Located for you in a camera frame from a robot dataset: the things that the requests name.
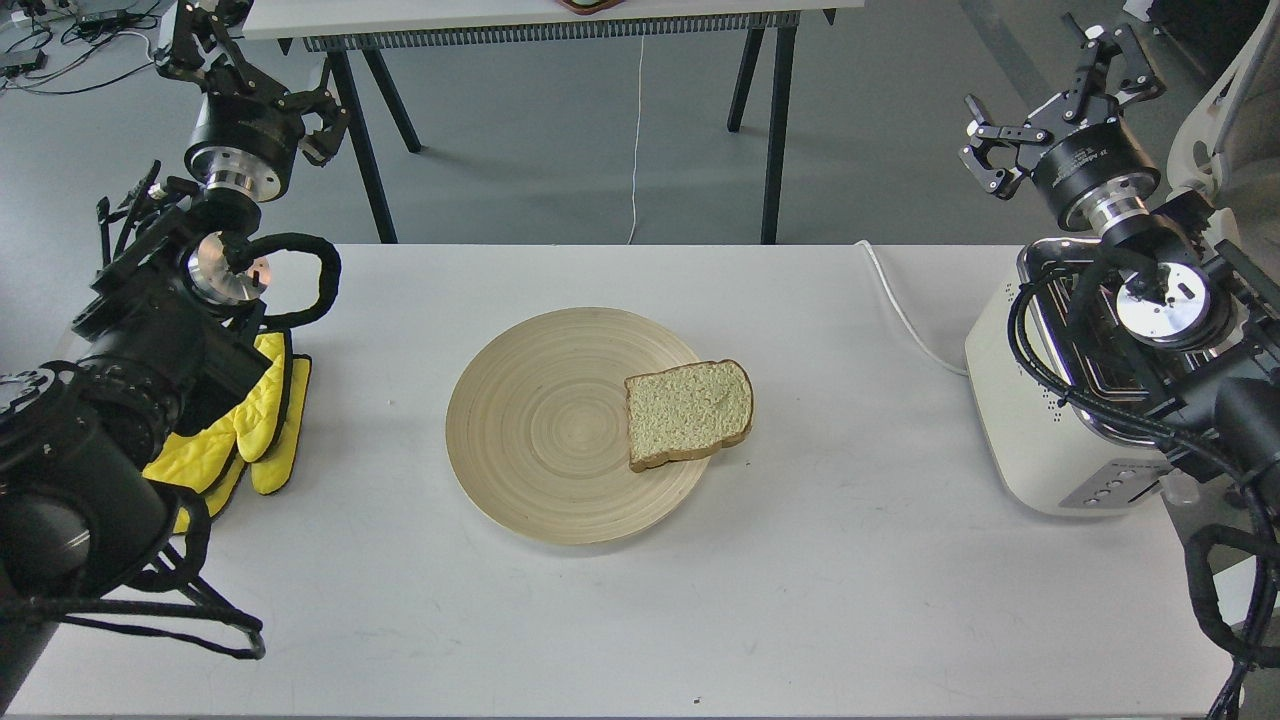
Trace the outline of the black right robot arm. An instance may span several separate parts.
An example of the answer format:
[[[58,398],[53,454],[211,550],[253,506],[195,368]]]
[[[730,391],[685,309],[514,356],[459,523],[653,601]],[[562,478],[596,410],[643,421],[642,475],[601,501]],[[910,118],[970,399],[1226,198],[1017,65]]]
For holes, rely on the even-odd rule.
[[[1236,527],[1184,539],[1190,606],[1231,660],[1210,707],[1234,719],[1245,678],[1277,666],[1277,254],[1242,247],[1215,200],[1277,167],[1277,4],[1181,123],[1160,170],[1125,122],[1165,83],[1128,24],[1083,29],[1068,86],[1021,120],[966,96],[960,150],[982,188],[1029,181],[1060,228],[1027,245],[965,341],[1005,489],[1060,518],[1194,503],[1226,482]]]

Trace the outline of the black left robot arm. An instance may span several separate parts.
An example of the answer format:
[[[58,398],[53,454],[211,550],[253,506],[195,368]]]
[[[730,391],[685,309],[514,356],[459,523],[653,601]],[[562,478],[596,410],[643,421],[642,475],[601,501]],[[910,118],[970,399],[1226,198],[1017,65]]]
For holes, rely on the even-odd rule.
[[[95,300],[72,331],[74,361],[3,378],[3,702],[63,624],[161,637],[137,619],[220,623],[243,648],[179,634],[233,659],[261,659],[262,623],[201,577],[210,519],[192,489],[145,478],[165,441],[193,436],[250,396],[270,363],[260,331],[323,318],[340,255],[301,233],[259,236],[261,206],[294,160],[337,154],[348,111],[320,79],[291,91],[250,63],[232,28],[247,1],[178,1],[154,56],[204,104],[187,177],[159,165],[119,206],[99,206],[106,254]]]

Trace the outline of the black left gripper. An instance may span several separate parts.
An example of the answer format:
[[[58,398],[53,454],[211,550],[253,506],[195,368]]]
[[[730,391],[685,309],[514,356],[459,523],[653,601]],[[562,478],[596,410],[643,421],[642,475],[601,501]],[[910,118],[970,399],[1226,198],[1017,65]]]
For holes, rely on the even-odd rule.
[[[188,173],[205,184],[241,178],[253,201],[270,202],[291,187],[300,149],[314,167],[338,154],[349,114],[329,59],[314,72],[314,87],[298,92],[244,63],[230,29],[250,9],[250,1],[175,1],[161,20],[155,69],[204,94],[184,155]],[[308,115],[319,127],[306,133]]]

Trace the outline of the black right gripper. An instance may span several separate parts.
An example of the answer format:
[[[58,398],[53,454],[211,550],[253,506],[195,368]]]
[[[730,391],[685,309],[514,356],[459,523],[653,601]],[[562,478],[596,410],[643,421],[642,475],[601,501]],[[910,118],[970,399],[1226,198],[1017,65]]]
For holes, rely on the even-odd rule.
[[[1011,199],[1030,173],[1059,228],[1107,234],[1149,213],[1146,200],[1160,173],[1124,119],[1125,108],[1167,90],[1128,23],[1083,28],[1071,13],[1064,26],[1080,56],[1068,88],[1053,95],[1030,126],[1001,126],[966,94],[972,115],[959,156],[988,195]]]

